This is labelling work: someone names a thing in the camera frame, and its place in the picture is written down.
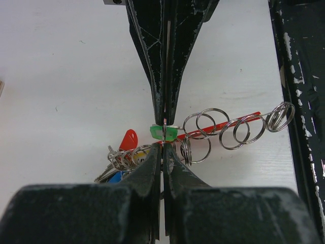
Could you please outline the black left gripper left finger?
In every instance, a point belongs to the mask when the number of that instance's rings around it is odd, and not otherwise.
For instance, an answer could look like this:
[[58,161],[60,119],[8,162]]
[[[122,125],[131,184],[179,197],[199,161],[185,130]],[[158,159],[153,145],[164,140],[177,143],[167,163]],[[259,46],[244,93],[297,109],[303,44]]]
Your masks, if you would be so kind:
[[118,183],[30,185],[1,219],[1,243],[155,243],[160,145]]

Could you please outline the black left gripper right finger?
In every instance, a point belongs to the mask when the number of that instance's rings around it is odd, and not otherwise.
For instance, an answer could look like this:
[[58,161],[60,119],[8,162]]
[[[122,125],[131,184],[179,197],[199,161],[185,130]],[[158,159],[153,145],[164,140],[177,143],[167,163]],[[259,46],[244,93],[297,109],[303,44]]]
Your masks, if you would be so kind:
[[165,233],[171,243],[321,243],[298,195],[283,187],[214,188],[163,148]]

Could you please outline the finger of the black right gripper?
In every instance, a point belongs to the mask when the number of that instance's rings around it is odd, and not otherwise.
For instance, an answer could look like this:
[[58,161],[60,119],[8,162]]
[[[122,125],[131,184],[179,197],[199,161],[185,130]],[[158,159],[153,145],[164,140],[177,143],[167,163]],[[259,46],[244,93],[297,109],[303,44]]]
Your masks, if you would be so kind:
[[166,1],[126,1],[129,31],[149,81],[155,123],[162,125],[166,104]]
[[210,20],[219,1],[170,1],[166,80],[166,120],[175,120],[181,81],[203,23]]

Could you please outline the keyring bunch with coloured tags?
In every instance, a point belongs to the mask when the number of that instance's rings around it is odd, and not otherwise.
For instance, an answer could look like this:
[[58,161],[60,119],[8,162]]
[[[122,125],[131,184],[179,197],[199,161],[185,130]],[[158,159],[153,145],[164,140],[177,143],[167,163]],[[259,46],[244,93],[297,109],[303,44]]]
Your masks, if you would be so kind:
[[[181,162],[186,166],[205,161],[212,152],[211,139],[218,137],[219,144],[226,150],[237,150],[259,140],[265,131],[277,133],[285,129],[293,120],[296,108],[290,102],[282,102],[272,111],[261,114],[255,112],[243,117],[230,119],[228,114],[218,108],[208,108],[189,115],[173,141],[157,140],[161,145],[171,143],[180,153]],[[203,140],[208,143],[208,151],[200,160],[193,160],[191,141]],[[126,131],[117,150],[108,147],[106,169],[95,183],[119,182],[136,169],[146,158],[151,145],[138,144],[138,136],[132,129]]]

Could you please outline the green tag key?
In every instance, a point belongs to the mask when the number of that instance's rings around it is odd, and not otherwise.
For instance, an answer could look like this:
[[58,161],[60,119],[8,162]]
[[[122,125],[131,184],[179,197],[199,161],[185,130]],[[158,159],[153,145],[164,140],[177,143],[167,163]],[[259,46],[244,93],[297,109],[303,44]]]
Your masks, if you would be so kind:
[[166,126],[166,128],[164,129],[163,126],[158,126],[153,124],[150,127],[150,133],[151,136],[156,140],[162,140],[163,135],[166,135],[165,137],[166,141],[173,141],[176,139],[178,135],[178,131],[182,129],[183,129],[182,127],[178,127],[178,126]]

